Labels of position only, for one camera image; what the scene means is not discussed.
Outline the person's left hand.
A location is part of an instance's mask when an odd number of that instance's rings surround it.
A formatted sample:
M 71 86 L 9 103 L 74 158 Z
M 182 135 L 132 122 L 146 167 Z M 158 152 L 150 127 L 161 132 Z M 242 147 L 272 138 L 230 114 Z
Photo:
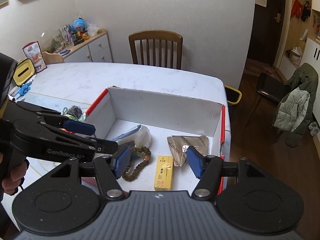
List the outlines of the person's left hand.
M 18 192 L 18 187 L 22 186 L 28 167 L 29 161 L 24 156 L 23 162 L 10 171 L 8 178 L 1 181 L 1 199 L 3 199 L 3 194 L 13 196 Z

